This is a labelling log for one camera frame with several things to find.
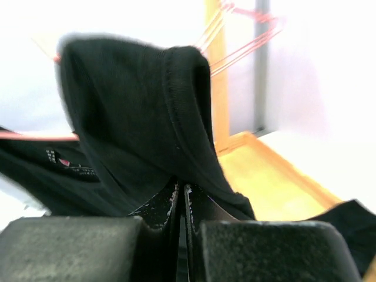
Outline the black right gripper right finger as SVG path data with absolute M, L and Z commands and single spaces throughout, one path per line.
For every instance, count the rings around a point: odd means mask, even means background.
M 360 281 L 340 233 L 320 221 L 237 220 L 184 188 L 190 281 Z

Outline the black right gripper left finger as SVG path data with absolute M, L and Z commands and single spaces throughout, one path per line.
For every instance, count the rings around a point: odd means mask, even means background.
M 29 217 L 1 233 L 2 281 L 175 281 L 179 182 L 126 217 Z

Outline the black tank top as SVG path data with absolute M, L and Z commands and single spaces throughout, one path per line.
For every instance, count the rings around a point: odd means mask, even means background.
M 210 68 L 196 48 L 73 37 L 63 44 L 58 74 L 79 140 L 1 138 L 1 173 L 46 206 L 46 217 L 126 217 L 177 179 L 175 281 L 190 281 L 186 185 L 237 220 L 258 221 L 216 156 Z M 332 225 L 364 278 L 375 256 L 374 214 L 351 200 L 304 221 Z

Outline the pink hanger of white top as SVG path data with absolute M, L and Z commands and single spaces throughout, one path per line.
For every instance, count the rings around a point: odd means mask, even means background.
M 270 13 L 261 14 L 256 9 L 244 9 L 241 7 L 237 8 L 235 13 L 229 14 L 224 26 L 226 47 L 217 46 L 209 50 L 209 52 L 218 51 L 219 53 L 217 57 L 211 59 L 210 65 L 256 38 L 254 25 L 257 20 L 260 20 L 261 23 L 267 23 L 273 17 L 275 16 Z

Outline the pink hanger of grey top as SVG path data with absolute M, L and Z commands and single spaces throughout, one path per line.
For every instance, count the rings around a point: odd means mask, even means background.
M 229 14 L 235 13 L 240 6 L 234 1 L 214 1 L 213 13 L 205 23 L 202 35 L 199 36 L 194 46 L 202 53 L 209 53 L 209 50 L 217 46 L 226 47 L 224 26 Z

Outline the pink hanger of red top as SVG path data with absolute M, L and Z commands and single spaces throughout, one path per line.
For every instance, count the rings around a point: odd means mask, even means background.
M 268 29 L 263 32 L 261 35 L 254 38 L 252 41 L 246 43 L 241 48 L 238 48 L 234 52 L 230 53 L 226 57 L 220 59 L 219 61 L 212 63 L 211 67 L 211 77 L 218 75 L 223 72 L 225 69 L 234 65 L 238 61 L 242 60 L 244 57 L 248 56 L 252 52 L 256 51 L 260 47 L 264 46 L 276 35 L 278 35 L 281 29 L 280 20 L 276 17 L 271 18 L 268 22 Z

